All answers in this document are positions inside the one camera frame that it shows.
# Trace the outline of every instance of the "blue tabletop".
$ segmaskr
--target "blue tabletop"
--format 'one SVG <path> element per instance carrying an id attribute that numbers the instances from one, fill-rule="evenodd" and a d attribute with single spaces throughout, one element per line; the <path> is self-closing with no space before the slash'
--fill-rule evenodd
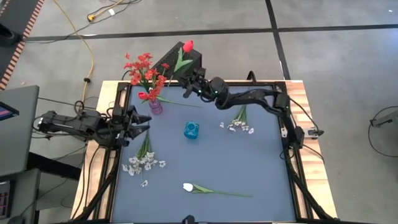
<path id="1" fill-rule="evenodd" d="M 248 89 L 230 87 L 230 92 Z M 162 92 L 168 100 L 201 107 L 162 103 L 163 113 L 153 115 L 147 103 L 141 104 L 139 91 L 143 89 L 133 87 L 131 104 L 138 113 L 152 116 L 152 150 L 157 160 L 165 160 L 167 165 L 145 171 L 143 177 L 132 177 L 119 168 L 112 222 L 180 222 L 187 215 L 198 222 L 295 220 L 285 162 L 279 157 L 279 126 L 273 114 L 259 105 L 248 105 L 248 125 L 254 132 L 232 132 L 221 128 L 220 123 L 227 127 L 240 106 L 221 111 L 194 94 L 184 99 L 182 88 L 169 87 Z M 197 139 L 183 135 L 187 121 L 200 125 Z M 141 134 L 122 149 L 121 164 L 129 164 L 144 138 Z M 148 186 L 140 186 L 143 180 L 148 180 Z M 193 194 L 182 188 L 183 183 L 252 197 Z"/>

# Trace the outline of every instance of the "wooden table edge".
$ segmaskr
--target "wooden table edge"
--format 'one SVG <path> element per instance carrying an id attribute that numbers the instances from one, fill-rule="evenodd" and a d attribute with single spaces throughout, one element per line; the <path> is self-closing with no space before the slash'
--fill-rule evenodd
<path id="1" fill-rule="evenodd" d="M 101 87 L 101 92 L 99 94 L 99 99 L 98 99 L 98 104 L 97 104 L 97 111 L 100 113 L 105 113 L 106 109 L 109 107 L 112 107 L 114 105 L 114 99 L 116 97 L 116 89 L 117 85 L 119 82 L 129 82 L 129 81 L 104 81 Z M 251 83 L 251 80 L 226 80 L 226 82 L 240 82 L 240 83 Z M 311 116 L 311 111 L 307 99 L 307 94 L 305 92 L 305 87 L 303 84 L 302 80 L 258 80 L 258 83 L 262 82 L 285 82 L 286 87 L 287 87 L 287 93 L 289 96 L 297 101 L 300 105 L 304 107 L 306 112 Z M 297 122 L 297 124 L 303 128 L 311 128 L 313 124 L 311 121 L 307 118 L 307 116 L 302 112 L 302 110 L 296 106 L 296 105 L 291 105 L 292 109 L 292 114 Z M 305 140 L 304 144 L 310 146 L 314 150 L 320 151 L 319 143 L 318 140 Z M 87 151 L 86 151 L 86 157 L 85 157 L 85 164 L 89 164 L 91 161 L 91 157 L 98 147 L 97 143 L 95 141 L 89 141 Z M 330 186 L 328 182 L 328 178 L 326 175 L 326 170 L 325 166 L 322 162 L 322 160 L 314 155 L 311 151 L 302 149 L 301 151 L 301 158 L 303 161 L 303 168 L 304 168 L 304 174 L 306 177 L 307 181 L 307 187 L 311 194 L 314 196 L 314 198 L 317 200 L 317 202 L 323 207 L 323 209 L 331 216 L 336 217 L 336 210 L 335 210 L 335 205 L 333 202 L 333 197 L 331 195 L 330 191 Z M 110 171 L 110 167 L 112 166 L 113 163 L 113 156 L 111 155 L 111 158 L 109 159 L 109 169 L 107 170 L 108 173 Z M 94 161 L 92 163 L 91 167 L 91 173 L 90 173 L 90 188 L 88 190 L 88 202 L 91 200 L 91 198 L 95 195 L 95 193 L 98 190 L 99 182 L 100 182 L 100 175 L 103 167 L 103 161 L 104 161 L 104 150 L 100 149 L 96 156 L 93 158 Z M 75 196 L 75 202 L 73 204 L 72 208 L 72 214 L 75 213 L 75 210 L 79 204 L 79 201 L 81 199 L 81 195 L 83 193 L 83 201 L 82 205 L 80 205 L 76 215 L 78 216 L 81 211 L 83 210 L 85 198 L 86 198 L 86 186 L 87 186 L 87 177 L 88 177 L 88 166 L 85 166 L 85 190 L 84 192 L 82 191 L 83 189 L 83 174 L 80 175 L 80 180 L 78 183 L 78 188 L 76 191 L 76 196 Z M 303 202 L 303 197 L 301 192 L 297 189 L 297 196 L 298 196 L 298 202 L 299 202 L 299 207 L 300 211 L 302 214 L 302 217 L 305 218 L 305 206 Z M 105 216 L 105 210 L 106 206 L 108 203 L 108 194 L 109 194 L 109 189 L 105 192 L 103 195 L 103 199 L 101 201 L 100 205 L 100 210 L 99 210 L 99 218 L 104 218 Z"/>

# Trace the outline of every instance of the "small blue container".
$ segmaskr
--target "small blue container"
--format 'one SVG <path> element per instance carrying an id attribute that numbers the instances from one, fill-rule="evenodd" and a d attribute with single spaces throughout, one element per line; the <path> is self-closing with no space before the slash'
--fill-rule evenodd
<path id="1" fill-rule="evenodd" d="M 189 139 L 196 139 L 199 134 L 199 124 L 189 121 L 185 125 L 184 135 Z"/>

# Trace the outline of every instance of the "concrete floor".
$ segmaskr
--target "concrete floor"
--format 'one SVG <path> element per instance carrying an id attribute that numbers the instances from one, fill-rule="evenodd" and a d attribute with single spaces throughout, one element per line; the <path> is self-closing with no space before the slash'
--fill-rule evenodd
<path id="1" fill-rule="evenodd" d="M 88 13 L 109 4 L 104 0 L 58 1 L 77 27 L 86 25 Z M 272 5 L 278 27 L 398 23 L 398 2 L 393 0 L 273 0 Z M 271 27 L 264 0 L 142 0 L 81 33 L 248 27 Z M 31 36 L 71 32 L 54 3 L 46 1 Z M 398 30 L 286 32 L 280 36 L 290 76 L 304 81 L 312 114 L 325 130 L 320 145 L 338 216 L 357 222 L 396 223 L 397 159 L 383 157 L 371 149 L 367 128 L 377 111 L 398 105 Z M 132 57 L 152 52 L 156 61 L 177 41 L 189 39 L 203 54 L 208 78 L 241 79 L 249 70 L 255 71 L 257 79 L 283 77 L 271 33 L 97 39 L 88 40 L 95 55 L 95 72 L 87 96 L 98 96 L 103 80 L 121 78 L 126 52 Z M 39 85 L 41 97 L 73 103 L 81 98 L 83 78 L 89 69 L 90 56 L 80 40 L 27 44 L 7 88 L 17 88 L 22 83 Z M 87 102 L 90 106 L 95 104 L 96 99 Z M 40 100 L 37 115 L 48 110 L 73 115 L 71 106 Z M 398 127 L 391 124 L 373 129 L 375 146 L 397 155 L 398 140 L 393 135 L 397 131 Z M 81 145 L 71 137 L 34 139 L 31 150 L 60 157 Z M 79 164 L 80 156 L 72 156 L 68 163 Z M 49 188 L 54 181 L 43 180 L 42 185 Z M 60 206 L 61 199 L 74 195 L 75 190 L 76 183 L 71 181 L 69 187 L 46 197 L 43 208 L 51 203 Z M 57 222 L 54 214 L 68 212 L 68 208 L 46 211 L 40 222 Z"/>

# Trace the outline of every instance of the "yellow cable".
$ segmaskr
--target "yellow cable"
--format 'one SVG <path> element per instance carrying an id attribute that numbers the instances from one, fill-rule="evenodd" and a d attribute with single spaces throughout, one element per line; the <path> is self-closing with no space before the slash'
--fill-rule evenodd
<path id="1" fill-rule="evenodd" d="M 89 18 L 90 22 L 93 21 L 96 17 L 102 15 L 102 14 L 103 14 L 104 12 L 106 12 L 107 10 L 110 10 L 110 9 L 112 9 L 113 7 L 117 6 L 118 4 L 122 3 L 123 1 L 124 1 L 124 0 L 120 0 L 120 1 L 116 2 L 115 4 L 113 4 L 112 6 L 107 7 L 107 8 L 103 9 L 103 10 L 100 11 L 100 12 L 97 12 L 97 13 L 94 13 L 94 14 L 92 14 L 92 15 L 89 15 L 88 18 Z"/>
<path id="2" fill-rule="evenodd" d="M 88 46 L 87 42 L 84 40 L 84 38 L 82 38 L 76 30 L 76 27 L 73 25 L 73 22 L 69 19 L 67 13 L 61 8 L 61 6 L 59 5 L 59 3 L 57 2 L 57 0 L 53 0 L 54 3 L 58 6 L 58 8 L 62 11 L 62 13 L 65 15 L 65 17 L 68 19 L 70 25 L 72 26 L 73 30 L 75 31 L 73 34 L 76 34 L 76 36 L 78 36 L 87 46 L 87 49 L 90 51 L 90 55 L 91 55 L 91 68 L 90 71 L 88 72 L 87 78 L 90 78 L 93 74 L 93 70 L 94 70 L 94 55 L 93 55 L 93 51 L 91 50 L 91 48 Z M 87 88 L 87 82 L 85 82 L 85 86 L 83 88 L 83 96 L 81 98 L 81 100 L 84 102 L 85 100 L 85 96 L 86 96 L 86 88 Z"/>

